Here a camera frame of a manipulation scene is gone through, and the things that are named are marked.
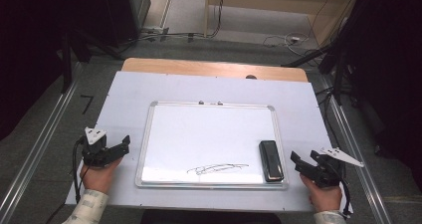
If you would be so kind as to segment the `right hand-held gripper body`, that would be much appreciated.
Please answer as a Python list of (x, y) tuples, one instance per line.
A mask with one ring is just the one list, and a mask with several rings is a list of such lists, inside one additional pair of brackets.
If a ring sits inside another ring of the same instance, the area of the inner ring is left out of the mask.
[(318, 163), (317, 168), (319, 174), (317, 175), (316, 185), (321, 188), (338, 186), (345, 178), (345, 165), (352, 164), (358, 167), (363, 167), (364, 163), (359, 161), (339, 148), (322, 148), (320, 154), (326, 154), (326, 163)]

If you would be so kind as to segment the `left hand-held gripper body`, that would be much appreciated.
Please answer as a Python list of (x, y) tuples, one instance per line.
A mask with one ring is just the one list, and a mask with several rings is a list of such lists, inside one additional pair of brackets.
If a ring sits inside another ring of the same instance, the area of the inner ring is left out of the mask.
[(106, 147), (106, 131), (98, 128), (85, 128), (83, 137), (84, 164), (93, 167), (105, 167), (108, 148)]

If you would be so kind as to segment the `black whiteboard eraser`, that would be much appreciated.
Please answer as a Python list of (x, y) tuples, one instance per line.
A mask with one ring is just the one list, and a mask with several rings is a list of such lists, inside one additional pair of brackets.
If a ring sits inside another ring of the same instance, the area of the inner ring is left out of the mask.
[(267, 182), (281, 182), (284, 173), (274, 140), (262, 140), (259, 144), (260, 156), (263, 166), (264, 178)]

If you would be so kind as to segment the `person's left hand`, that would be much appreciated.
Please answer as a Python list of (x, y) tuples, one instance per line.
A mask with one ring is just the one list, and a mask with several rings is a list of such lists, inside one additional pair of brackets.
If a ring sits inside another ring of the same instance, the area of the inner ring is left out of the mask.
[(87, 165), (83, 165), (80, 178), (85, 189), (107, 194), (111, 188), (113, 173), (120, 163), (121, 158), (103, 168), (90, 168)]

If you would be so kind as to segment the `person's right hand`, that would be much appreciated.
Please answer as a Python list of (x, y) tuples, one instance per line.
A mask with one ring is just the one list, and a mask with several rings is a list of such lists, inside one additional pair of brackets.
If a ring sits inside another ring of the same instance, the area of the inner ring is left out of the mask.
[(310, 192), (310, 203), (314, 206), (316, 212), (339, 210), (342, 198), (339, 186), (319, 188), (312, 180), (302, 174), (300, 178)]

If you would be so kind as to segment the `white table cover board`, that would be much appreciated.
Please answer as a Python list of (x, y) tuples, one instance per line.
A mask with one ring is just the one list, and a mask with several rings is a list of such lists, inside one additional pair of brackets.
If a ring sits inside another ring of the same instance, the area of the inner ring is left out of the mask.
[[(147, 114), (153, 102), (269, 105), (275, 108), (283, 145), (286, 189), (140, 188), (135, 184)], [(97, 126), (108, 145), (130, 136), (129, 153), (115, 170), (109, 204), (153, 209), (308, 212), (309, 192), (291, 161), (294, 151), (311, 162), (311, 151), (331, 148), (313, 87), (304, 82), (119, 72)]]

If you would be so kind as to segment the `silver-framed whiteboard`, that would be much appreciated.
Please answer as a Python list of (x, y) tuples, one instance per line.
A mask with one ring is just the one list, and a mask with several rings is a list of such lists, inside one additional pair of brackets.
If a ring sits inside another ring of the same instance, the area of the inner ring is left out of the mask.
[[(277, 147), (282, 178), (265, 178), (259, 144)], [(269, 105), (153, 102), (135, 184), (140, 188), (286, 189), (278, 117)]]

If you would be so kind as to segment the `black metal stand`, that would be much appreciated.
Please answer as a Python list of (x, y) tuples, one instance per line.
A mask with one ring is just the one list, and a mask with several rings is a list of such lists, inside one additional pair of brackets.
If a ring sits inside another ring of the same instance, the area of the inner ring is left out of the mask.
[(70, 88), (73, 81), (71, 52), (75, 53), (80, 62), (88, 63), (92, 57), (91, 52), (88, 49), (88, 44), (96, 46), (117, 60), (123, 60), (122, 55), (103, 44), (94, 36), (91, 36), (80, 29), (68, 29), (62, 36), (62, 64), (64, 78), (62, 94)]
[(333, 90), (331, 94), (333, 95), (335, 101), (339, 106), (342, 105), (341, 101), (341, 85), (343, 72), (345, 71), (345, 49), (346, 39), (343, 36), (338, 36), (328, 45), (323, 46), (321, 49), (311, 52), (308, 55), (305, 55), (302, 58), (299, 58), (296, 61), (285, 64), (285, 68), (297, 68), (300, 65), (309, 62), (310, 60), (323, 55), (321, 63), (318, 65), (318, 70), (322, 75), (329, 74), (332, 70), (335, 70)]

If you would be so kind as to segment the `wooden table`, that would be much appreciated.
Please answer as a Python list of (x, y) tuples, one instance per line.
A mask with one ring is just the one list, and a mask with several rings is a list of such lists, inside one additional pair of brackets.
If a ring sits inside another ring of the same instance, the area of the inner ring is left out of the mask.
[(123, 62), (125, 72), (141, 72), (226, 78), (255, 77), (257, 80), (307, 83), (306, 72), (299, 68), (267, 67), (227, 62), (205, 62), (170, 59), (128, 58)]

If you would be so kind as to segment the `person's dark clothing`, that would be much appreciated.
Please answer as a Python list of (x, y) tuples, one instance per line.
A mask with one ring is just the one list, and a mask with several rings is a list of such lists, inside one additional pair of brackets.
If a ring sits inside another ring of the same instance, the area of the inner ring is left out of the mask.
[(282, 224), (272, 213), (146, 210), (140, 224)]

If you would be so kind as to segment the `grey power strip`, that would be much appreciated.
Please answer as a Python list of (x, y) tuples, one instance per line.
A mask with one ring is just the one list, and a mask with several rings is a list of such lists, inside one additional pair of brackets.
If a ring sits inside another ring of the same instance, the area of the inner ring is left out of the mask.
[(162, 35), (162, 34), (167, 34), (168, 33), (169, 28), (162, 28), (162, 27), (151, 27), (151, 28), (142, 28), (140, 30), (140, 34), (142, 36), (147, 36), (147, 35)]

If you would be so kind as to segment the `dark curtain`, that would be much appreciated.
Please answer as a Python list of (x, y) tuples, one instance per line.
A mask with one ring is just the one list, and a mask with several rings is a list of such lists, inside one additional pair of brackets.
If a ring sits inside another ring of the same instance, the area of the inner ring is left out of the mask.
[(374, 138), (422, 191), (422, 0), (357, 0), (351, 18), (351, 80)]
[(89, 0), (0, 0), (0, 140), (63, 73), (57, 51)]

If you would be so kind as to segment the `black cabinet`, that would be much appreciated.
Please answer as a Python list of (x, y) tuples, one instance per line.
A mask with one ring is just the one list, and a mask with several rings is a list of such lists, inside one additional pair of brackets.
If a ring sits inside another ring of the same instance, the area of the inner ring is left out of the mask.
[(106, 0), (110, 16), (111, 43), (131, 41), (139, 36), (151, 5), (150, 0)]

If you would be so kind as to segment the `light wooden shelf unit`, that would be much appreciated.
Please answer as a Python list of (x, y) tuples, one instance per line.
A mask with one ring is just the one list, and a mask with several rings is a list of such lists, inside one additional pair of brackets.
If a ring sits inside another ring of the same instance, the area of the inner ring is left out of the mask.
[[(312, 33), (319, 45), (327, 45), (329, 38), (348, 17), (356, 0), (223, 0), (229, 7), (282, 11), (307, 14)], [(208, 29), (208, 8), (220, 0), (205, 0), (204, 31)]]

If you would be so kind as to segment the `aluminium floor rail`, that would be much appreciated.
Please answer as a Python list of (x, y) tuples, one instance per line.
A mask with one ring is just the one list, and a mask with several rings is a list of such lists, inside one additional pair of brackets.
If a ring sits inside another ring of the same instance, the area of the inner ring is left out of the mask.
[(343, 106), (339, 106), (333, 96), (327, 100), (324, 109), (325, 121), (330, 133), (336, 138), (336, 146), (345, 150), (347, 154), (362, 161), (363, 167), (354, 167), (354, 171), (359, 180), (362, 193), (369, 205), (369, 209), (376, 224), (392, 224), (392, 219), (387, 211), (384, 201), (380, 195), (378, 187), (373, 179), (369, 164), (366, 162), (363, 153), (356, 141), (350, 123), (344, 113)]
[(83, 64), (81, 62), (76, 62), (71, 71), (71, 75), (74, 77), (74, 80), (70, 83), (68, 89), (64, 93), (60, 94), (49, 115), (49, 118), (44, 124), (43, 129), (26, 157), (25, 162), (13, 179), (5, 197), (2, 199), (2, 203), (0, 205), (0, 224), (9, 223), (9, 220), (11, 219), (20, 199), (29, 185), (31, 178), (34, 175), (66, 108), (68, 107), (83, 71)]

